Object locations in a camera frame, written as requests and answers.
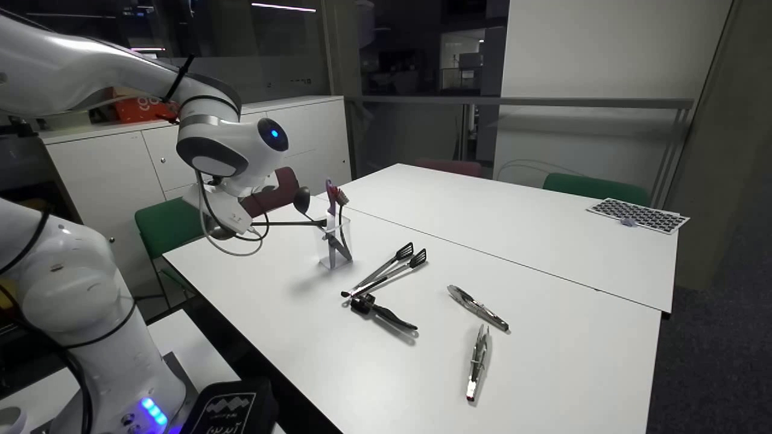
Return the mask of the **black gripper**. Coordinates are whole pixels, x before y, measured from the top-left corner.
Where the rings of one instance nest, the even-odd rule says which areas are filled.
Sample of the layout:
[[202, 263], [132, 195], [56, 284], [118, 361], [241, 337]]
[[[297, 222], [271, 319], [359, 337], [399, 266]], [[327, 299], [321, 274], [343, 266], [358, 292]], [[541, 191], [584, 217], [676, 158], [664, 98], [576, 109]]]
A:
[[232, 195], [210, 195], [202, 205], [206, 209], [206, 232], [214, 239], [229, 239], [233, 233], [250, 233], [254, 217], [241, 208]]

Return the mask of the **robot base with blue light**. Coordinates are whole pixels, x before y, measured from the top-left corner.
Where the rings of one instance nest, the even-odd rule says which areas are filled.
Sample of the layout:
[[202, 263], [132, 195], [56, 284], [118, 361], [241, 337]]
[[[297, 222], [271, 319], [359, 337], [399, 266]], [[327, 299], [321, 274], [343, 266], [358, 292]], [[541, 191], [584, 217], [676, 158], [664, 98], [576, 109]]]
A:
[[169, 434], [183, 418], [189, 384], [174, 353], [132, 355], [86, 368], [89, 434]]

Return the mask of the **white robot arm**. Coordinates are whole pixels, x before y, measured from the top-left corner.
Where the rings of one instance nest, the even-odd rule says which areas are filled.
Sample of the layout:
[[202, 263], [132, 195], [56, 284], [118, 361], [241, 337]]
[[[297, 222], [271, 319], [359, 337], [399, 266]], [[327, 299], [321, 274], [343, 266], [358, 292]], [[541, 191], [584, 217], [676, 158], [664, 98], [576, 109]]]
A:
[[[194, 173], [194, 203], [249, 239], [241, 201], [290, 150], [272, 117], [245, 120], [227, 85], [189, 75], [132, 49], [60, 34], [15, 13], [0, 17], [3, 110], [48, 117], [105, 103], [115, 89], [156, 97], [177, 110], [177, 155]], [[77, 395], [51, 419], [52, 434], [166, 434], [186, 386], [154, 344], [104, 232], [17, 201], [3, 205], [3, 274], [21, 321], [64, 355]]]

